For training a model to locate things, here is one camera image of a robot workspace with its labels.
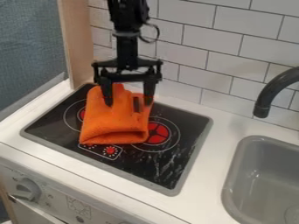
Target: toy stove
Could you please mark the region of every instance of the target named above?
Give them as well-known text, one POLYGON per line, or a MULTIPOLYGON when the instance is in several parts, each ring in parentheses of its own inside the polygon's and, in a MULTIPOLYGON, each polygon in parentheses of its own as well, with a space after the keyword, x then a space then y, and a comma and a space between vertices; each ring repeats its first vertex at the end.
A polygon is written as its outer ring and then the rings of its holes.
POLYGON ((79 144, 87 92, 93 86, 86 84, 24 128, 21 135, 160 193, 178 194, 211 120, 155 103, 144 143, 79 144))

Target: orange cloth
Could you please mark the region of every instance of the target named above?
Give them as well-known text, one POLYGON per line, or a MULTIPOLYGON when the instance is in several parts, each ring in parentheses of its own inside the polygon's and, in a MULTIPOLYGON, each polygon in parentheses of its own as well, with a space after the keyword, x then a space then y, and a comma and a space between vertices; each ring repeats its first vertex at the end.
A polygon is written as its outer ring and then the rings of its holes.
POLYGON ((113 97, 114 103, 108 107, 100 87, 89 90, 81 144, 136 144, 149 137, 151 106, 144 106, 143 94, 133 94, 122 84, 114 84, 113 97), (134 111, 134 97, 139 98, 140 113, 134 111))

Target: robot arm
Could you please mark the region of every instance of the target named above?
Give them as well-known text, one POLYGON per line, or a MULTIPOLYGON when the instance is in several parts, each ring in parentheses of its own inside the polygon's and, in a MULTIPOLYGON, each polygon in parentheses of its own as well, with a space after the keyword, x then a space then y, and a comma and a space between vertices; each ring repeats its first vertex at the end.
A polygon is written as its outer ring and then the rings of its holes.
POLYGON ((146 0, 108 0, 111 21, 115 30, 113 35, 117 42, 117 58, 108 61, 95 61, 94 82, 101 86, 105 103, 113 105, 112 84, 114 82, 143 82, 144 102, 153 102, 156 84, 162 79, 161 60, 147 60, 138 58, 138 39, 149 43, 141 36, 141 27, 150 20, 150 8, 146 0), (140 67, 147 67, 145 73, 123 74, 124 70, 133 71, 140 67), (116 72, 109 72, 107 68, 116 68, 116 72))

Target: gray faucet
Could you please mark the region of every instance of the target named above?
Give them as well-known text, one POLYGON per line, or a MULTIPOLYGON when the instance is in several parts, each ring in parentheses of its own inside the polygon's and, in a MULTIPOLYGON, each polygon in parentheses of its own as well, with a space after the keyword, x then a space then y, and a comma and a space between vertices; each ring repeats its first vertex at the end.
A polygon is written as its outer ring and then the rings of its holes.
POLYGON ((254 107, 254 115, 268 117, 273 99, 286 87, 299 81, 299 67, 291 68, 273 78, 261 91, 254 107))

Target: wooden panel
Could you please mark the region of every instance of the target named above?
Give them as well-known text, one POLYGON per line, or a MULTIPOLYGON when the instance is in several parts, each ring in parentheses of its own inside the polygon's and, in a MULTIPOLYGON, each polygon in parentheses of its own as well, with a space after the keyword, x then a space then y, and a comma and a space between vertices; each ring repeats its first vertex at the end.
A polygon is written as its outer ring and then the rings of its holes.
POLYGON ((58 0, 66 63, 72 88, 93 76, 94 47, 87 0, 58 0))

